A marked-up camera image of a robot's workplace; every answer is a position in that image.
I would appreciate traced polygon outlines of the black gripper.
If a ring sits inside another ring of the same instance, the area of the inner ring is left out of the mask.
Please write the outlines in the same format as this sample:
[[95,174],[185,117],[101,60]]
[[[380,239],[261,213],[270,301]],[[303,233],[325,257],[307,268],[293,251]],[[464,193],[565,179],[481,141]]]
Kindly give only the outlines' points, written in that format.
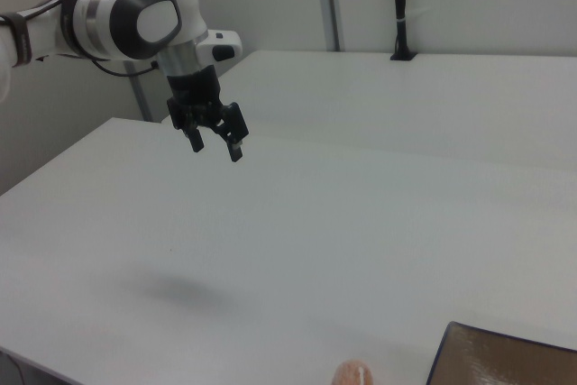
[[214,67],[194,74],[168,77],[172,97],[167,101],[173,126],[182,130],[194,153],[205,147],[199,127],[214,130],[226,143],[232,162],[242,156],[243,139],[249,135],[237,103],[223,105],[220,84]]

